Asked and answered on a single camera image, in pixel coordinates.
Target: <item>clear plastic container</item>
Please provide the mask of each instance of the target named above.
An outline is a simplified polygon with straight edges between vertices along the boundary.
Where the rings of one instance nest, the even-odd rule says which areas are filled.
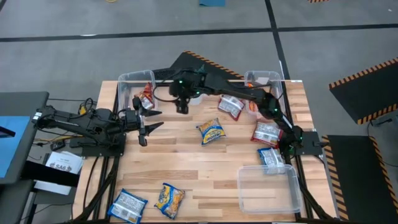
[[[152,83],[152,91],[155,88],[155,75],[150,70],[131,72],[122,74],[118,78],[118,100],[119,109],[132,108],[132,99],[134,95],[139,94],[147,83]],[[154,108],[157,109],[157,100],[154,99]]]
[[[248,86],[249,83],[252,85],[265,85],[271,84],[271,93],[277,99],[283,93],[282,84],[281,84],[280,75],[277,72],[268,72],[268,71],[248,71],[244,74],[244,85]],[[286,112],[285,109],[285,100],[283,97],[279,99],[280,109],[283,113]],[[246,110],[249,114],[256,115],[257,117],[261,117],[259,112],[254,112],[249,109],[249,101],[246,100]]]
[[[299,180],[291,165],[241,167],[238,189],[239,207],[244,213],[296,213],[302,205]]]

